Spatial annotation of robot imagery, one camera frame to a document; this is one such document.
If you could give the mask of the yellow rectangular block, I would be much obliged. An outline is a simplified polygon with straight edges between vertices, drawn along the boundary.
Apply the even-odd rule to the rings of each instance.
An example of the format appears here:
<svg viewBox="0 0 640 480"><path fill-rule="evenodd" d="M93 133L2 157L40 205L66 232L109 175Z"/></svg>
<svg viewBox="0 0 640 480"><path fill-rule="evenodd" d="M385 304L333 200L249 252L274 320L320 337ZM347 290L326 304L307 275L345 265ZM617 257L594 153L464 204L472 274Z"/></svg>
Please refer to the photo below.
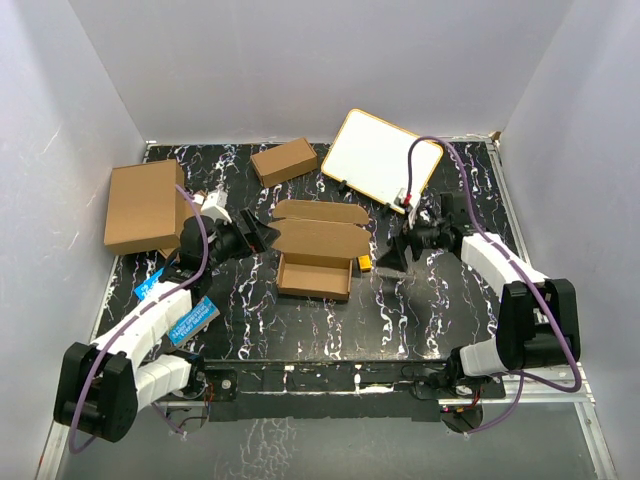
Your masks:
<svg viewBox="0 0 640 480"><path fill-rule="evenodd" d="M373 269L373 262L369 255L359 256L358 259L359 270L362 273L370 272Z"/></svg>

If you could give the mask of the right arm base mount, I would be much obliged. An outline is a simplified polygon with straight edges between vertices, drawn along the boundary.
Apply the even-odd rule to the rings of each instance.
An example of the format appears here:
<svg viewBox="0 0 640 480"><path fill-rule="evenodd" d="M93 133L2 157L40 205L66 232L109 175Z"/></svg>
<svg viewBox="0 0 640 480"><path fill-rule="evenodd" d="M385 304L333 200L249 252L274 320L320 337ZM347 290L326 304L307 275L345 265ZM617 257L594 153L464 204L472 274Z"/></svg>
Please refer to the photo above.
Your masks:
<svg viewBox="0 0 640 480"><path fill-rule="evenodd" d="M493 377L467 377L464 375L460 357L461 348L451 351L441 368L428 365L412 371L408 375L409 392L418 400L438 398L467 398L473 402L480 399L487 390L504 392Z"/></svg>

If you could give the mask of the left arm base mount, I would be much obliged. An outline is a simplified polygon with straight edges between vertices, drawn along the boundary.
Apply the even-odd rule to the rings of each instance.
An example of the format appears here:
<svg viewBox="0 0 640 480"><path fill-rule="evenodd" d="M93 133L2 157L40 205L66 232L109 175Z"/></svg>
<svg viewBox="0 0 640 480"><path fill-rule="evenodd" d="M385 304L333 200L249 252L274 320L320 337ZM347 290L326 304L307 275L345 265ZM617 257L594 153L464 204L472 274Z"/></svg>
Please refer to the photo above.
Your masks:
<svg viewBox="0 0 640 480"><path fill-rule="evenodd" d="M231 402L237 397L238 377L234 370L202 370L193 374L186 387L165 394L159 402L199 401L205 404Z"/></svg>

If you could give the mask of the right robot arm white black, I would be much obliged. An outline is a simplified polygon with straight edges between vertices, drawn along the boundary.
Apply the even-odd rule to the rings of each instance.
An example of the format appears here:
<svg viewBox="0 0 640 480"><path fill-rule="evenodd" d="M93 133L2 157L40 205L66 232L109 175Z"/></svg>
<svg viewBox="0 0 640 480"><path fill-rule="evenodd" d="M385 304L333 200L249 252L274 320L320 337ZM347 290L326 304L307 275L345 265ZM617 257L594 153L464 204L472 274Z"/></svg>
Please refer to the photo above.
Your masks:
<svg viewBox="0 0 640 480"><path fill-rule="evenodd" d="M423 251L445 250L480 275L500 306L494 337L453 349L444 371L433 376L435 385L466 397L494 374L558 365L575 369L581 343L573 284L536 271L498 235L476 230L463 194L444 193L440 204L439 215L430 220L410 213L377 266L405 272Z"/></svg>

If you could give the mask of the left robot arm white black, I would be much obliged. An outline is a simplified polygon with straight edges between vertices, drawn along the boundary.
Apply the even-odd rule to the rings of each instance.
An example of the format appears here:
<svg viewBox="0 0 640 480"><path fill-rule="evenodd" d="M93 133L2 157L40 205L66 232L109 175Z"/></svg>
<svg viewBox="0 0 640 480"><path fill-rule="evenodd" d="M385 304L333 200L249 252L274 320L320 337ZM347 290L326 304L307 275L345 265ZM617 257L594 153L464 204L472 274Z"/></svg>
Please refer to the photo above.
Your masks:
<svg viewBox="0 0 640 480"><path fill-rule="evenodd" d="M138 412L178 392L200 396L207 376L197 354L175 350L145 360L163 338L174 344L213 320L212 272L229 260L267 251L280 233L241 212L246 229L228 219L197 214L185 220L179 246L170 254L157 283L115 327L64 353L54 403L55 422L109 442L121 440Z"/></svg>

